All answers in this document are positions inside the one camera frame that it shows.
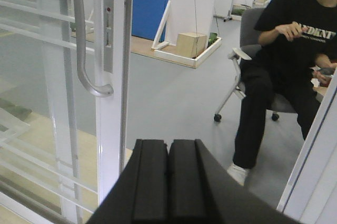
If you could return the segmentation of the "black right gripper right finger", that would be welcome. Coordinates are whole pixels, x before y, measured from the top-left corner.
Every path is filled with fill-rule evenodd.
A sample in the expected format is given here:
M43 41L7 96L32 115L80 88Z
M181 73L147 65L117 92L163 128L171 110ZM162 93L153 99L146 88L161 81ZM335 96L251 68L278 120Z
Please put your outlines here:
M201 140L169 153L170 223L296 223L235 182Z

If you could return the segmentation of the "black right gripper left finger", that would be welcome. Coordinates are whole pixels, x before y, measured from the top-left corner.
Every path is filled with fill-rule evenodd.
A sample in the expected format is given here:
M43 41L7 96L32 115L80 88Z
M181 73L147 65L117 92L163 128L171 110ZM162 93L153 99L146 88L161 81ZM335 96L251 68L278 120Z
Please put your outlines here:
M167 146L138 139L117 182L88 223L166 223Z

